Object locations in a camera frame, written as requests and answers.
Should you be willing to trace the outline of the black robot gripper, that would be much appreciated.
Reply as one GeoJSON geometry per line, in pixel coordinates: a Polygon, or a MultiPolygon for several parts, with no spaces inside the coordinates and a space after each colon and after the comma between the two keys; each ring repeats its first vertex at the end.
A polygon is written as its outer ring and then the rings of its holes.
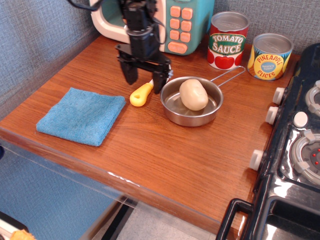
{"type": "Polygon", "coordinates": [[[173,75],[173,70],[164,70],[171,64],[171,60],[160,51],[159,27],[148,26],[137,31],[126,26],[125,30],[129,43],[117,44],[115,48],[118,50],[118,61],[126,82],[133,85],[137,81],[138,69],[153,72],[153,91],[156,95],[159,94],[173,75]]]}

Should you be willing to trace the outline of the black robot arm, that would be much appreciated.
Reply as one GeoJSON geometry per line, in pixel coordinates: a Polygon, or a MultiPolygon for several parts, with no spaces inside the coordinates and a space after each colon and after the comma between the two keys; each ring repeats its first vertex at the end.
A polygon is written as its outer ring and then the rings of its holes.
{"type": "Polygon", "coordinates": [[[155,18],[155,0],[121,0],[119,2],[128,44],[118,44],[118,61],[124,78],[129,85],[138,79],[138,69],[152,73],[153,89],[159,94],[172,76],[171,60],[161,51],[159,26],[163,24],[155,18]]]}

